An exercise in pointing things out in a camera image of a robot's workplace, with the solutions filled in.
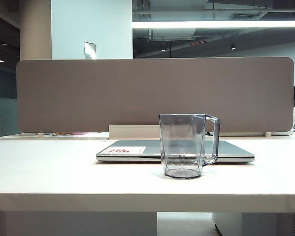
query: transparent mug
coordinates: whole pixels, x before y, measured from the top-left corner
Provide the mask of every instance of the transparent mug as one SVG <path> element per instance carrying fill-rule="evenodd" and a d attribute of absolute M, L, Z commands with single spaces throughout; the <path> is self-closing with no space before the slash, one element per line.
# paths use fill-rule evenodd
<path fill-rule="evenodd" d="M 213 151 L 205 157 L 206 121 L 214 123 Z M 161 158 L 166 176 L 200 177 L 203 166 L 218 159 L 220 120 L 206 114 L 160 114 Z"/>

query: fluorescent light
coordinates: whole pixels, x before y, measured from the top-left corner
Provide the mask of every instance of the fluorescent light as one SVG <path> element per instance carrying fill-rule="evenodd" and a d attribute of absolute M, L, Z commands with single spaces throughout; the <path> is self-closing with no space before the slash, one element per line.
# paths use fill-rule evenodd
<path fill-rule="evenodd" d="M 132 22 L 135 29 L 295 27 L 295 21 L 149 21 Z"/>

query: silver laptop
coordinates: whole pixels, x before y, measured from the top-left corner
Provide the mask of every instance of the silver laptop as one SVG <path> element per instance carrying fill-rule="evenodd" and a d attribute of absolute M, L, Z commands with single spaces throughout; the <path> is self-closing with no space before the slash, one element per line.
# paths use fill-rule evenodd
<path fill-rule="evenodd" d="M 205 156 L 212 153 L 211 140 L 205 141 Z M 243 163 L 255 160 L 255 156 L 224 140 L 219 141 L 218 163 Z M 106 162 L 160 162 L 159 140 L 119 140 L 97 153 L 98 161 Z"/>

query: paper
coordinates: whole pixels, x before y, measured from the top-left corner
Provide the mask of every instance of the paper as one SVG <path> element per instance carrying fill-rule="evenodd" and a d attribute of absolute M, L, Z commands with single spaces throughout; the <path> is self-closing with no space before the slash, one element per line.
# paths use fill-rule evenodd
<path fill-rule="evenodd" d="M 142 154 L 145 147 L 108 147 L 101 154 Z"/>

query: desk surface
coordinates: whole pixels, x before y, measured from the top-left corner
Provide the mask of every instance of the desk surface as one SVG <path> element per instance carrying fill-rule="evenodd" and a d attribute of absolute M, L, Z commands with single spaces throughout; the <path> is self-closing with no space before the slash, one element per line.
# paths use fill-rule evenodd
<path fill-rule="evenodd" d="M 108 140 L 0 139 L 0 210 L 295 212 L 295 134 L 223 138 L 251 164 L 165 177 L 160 164 L 107 164 Z"/>

